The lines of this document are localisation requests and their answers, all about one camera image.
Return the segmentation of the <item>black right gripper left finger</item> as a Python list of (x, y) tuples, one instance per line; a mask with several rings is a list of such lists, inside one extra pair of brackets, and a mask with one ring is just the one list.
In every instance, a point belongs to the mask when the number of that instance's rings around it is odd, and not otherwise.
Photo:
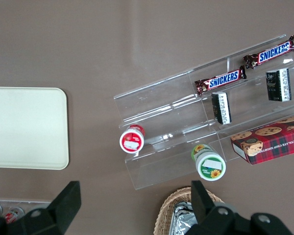
[(80, 182), (71, 181), (46, 207), (8, 224), (0, 217), (0, 235), (63, 235), (81, 207)]

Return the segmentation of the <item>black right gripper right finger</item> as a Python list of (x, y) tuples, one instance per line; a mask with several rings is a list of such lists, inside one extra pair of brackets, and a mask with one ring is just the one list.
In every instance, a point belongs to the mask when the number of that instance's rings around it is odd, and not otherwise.
[(275, 215), (259, 212), (250, 219), (229, 206), (216, 205), (201, 181), (191, 182), (191, 203), (197, 223), (188, 235), (291, 235), (291, 230)]

